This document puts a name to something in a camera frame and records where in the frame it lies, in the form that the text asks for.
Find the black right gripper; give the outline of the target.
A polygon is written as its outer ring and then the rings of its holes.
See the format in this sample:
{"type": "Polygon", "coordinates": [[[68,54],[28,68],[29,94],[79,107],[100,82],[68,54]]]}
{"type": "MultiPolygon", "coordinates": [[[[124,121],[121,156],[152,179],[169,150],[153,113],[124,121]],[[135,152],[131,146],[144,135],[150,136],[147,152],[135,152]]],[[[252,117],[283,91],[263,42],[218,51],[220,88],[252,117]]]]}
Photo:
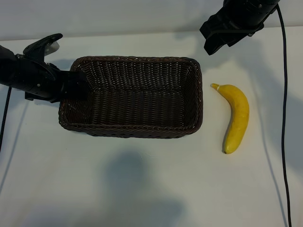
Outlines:
{"type": "Polygon", "coordinates": [[[199,29],[209,55],[224,45],[235,45],[237,39],[252,36],[264,27],[263,0],[225,0],[223,9],[223,14],[210,16],[199,29]]]}

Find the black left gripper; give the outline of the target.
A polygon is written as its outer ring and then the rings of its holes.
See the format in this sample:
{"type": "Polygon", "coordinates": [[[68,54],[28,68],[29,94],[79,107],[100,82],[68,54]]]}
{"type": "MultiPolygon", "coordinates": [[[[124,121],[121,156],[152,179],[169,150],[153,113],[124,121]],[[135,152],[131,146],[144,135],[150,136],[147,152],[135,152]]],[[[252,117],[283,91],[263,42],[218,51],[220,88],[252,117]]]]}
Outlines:
{"type": "Polygon", "coordinates": [[[26,93],[28,100],[39,99],[55,103],[64,97],[71,100],[86,100],[87,76],[81,71],[60,71],[53,64],[36,58],[16,55],[18,68],[15,88],[26,93]]]}

